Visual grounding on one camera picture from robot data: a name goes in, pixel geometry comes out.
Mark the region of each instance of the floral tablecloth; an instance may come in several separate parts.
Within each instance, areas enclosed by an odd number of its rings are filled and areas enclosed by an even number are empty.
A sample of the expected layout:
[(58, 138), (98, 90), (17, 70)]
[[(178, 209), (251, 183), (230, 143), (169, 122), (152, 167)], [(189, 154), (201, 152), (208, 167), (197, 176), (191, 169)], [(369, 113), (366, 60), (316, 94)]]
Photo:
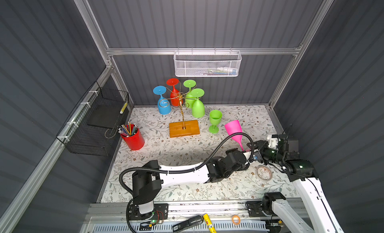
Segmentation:
[[(218, 134), (208, 131), (210, 126), (209, 112), (220, 110), (223, 113), (221, 123), (218, 125)], [(264, 139), (266, 135), (276, 133), (268, 112), (263, 105), (255, 106), (209, 106), (205, 107), (205, 116), (199, 118), (200, 134), (178, 138), (169, 137), (169, 123), (181, 121), (178, 108), (172, 108), (168, 115), (160, 115), (155, 107), (134, 108), (129, 121), (137, 124), (144, 137), (145, 145), (137, 151), (128, 148), (121, 142), (118, 154), (113, 164), (112, 172), (105, 187), (102, 203), (128, 202), (132, 196), (119, 184), (119, 174), (126, 168), (143, 166), (148, 161), (157, 159), (160, 165), (179, 166), (196, 164), (204, 161), (216, 146), (228, 136), (224, 124), (239, 120), (243, 132), (249, 134), (254, 141)], [(189, 109), (185, 110), (185, 120), (194, 120)], [(248, 139), (243, 137), (244, 149)], [(239, 148), (237, 142), (230, 139), (216, 153), (216, 156), (225, 156), (225, 151)], [(256, 168), (260, 164), (255, 162), (245, 171), (235, 172), (228, 179), (217, 183), (206, 184), (180, 184), (162, 189), (155, 201), (190, 201), (190, 200), (235, 200), (262, 198), (265, 192), (280, 191), (286, 197), (299, 197), (298, 192), (289, 182), (285, 174), (269, 167), (273, 178), (262, 181), (256, 176)], [(132, 173), (124, 177), (128, 186), (132, 186)]]

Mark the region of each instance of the red pencil holder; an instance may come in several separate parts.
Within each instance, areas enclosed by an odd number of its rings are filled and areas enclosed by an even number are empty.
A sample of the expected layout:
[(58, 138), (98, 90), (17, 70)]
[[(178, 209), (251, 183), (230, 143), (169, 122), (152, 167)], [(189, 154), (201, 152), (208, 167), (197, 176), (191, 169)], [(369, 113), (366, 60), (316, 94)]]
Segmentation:
[[(135, 125), (131, 124), (131, 131), (133, 130), (134, 126)], [(144, 146), (144, 143), (145, 143), (143, 136), (141, 135), (139, 129), (137, 129), (136, 134), (134, 134), (130, 137), (124, 137), (122, 135), (121, 135), (121, 137), (125, 141), (125, 143), (127, 143), (128, 147), (131, 150), (139, 150)]]

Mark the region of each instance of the black mesh basket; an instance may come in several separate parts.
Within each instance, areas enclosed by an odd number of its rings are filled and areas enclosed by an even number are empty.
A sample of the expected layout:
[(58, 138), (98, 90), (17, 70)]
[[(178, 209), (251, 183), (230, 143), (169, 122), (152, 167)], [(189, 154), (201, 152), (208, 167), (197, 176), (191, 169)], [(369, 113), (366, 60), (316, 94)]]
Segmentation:
[[(70, 129), (65, 136), (57, 135), (65, 147), (71, 152), (76, 154), (92, 154), (100, 156), (108, 156), (115, 152), (120, 134), (117, 132), (119, 125), (125, 123), (129, 110), (128, 106), (122, 114), (120, 110), (128, 103), (128, 92), (113, 90), (108, 88), (99, 88), (93, 93), (88, 103), (83, 103), (79, 115), (70, 123)], [(100, 107), (114, 109), (112, 117), (109, 120), (110, 127), (100, 127), (91, 124), (93, 113)]]

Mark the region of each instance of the yellow glue stick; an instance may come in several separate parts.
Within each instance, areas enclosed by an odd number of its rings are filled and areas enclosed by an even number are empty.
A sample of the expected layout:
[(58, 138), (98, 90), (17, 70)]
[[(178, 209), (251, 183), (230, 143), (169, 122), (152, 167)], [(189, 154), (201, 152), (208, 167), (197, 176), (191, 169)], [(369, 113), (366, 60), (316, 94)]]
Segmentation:
[(207, 214), (205, 214), (205, 215), (203, 215), (203, 218), (204, 218), (204, 220), (205, 220), (205, 223), (207, 223), (207, 226), (208, 226), (208, 228), (209, 228), (209, 231), (210, 231), (211, 233), (217, 233), (217, 231), (215, 230), (214, 225), (212, 224), (212, 221), (211, 221), (211, 219), (209, 218), (209, 216), (208, 216)]

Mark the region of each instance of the wooden base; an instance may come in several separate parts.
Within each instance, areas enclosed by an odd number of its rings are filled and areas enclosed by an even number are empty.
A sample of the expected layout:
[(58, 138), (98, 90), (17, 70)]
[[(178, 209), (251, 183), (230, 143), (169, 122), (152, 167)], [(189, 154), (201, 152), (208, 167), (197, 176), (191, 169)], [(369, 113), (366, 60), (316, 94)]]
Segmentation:
[(187, 135), (200, 134), (199, 123), (197, 120), (185, 121), (185, 129), (183, 129), (183, 122), (169, 123), (169, 137), (180, 137)]

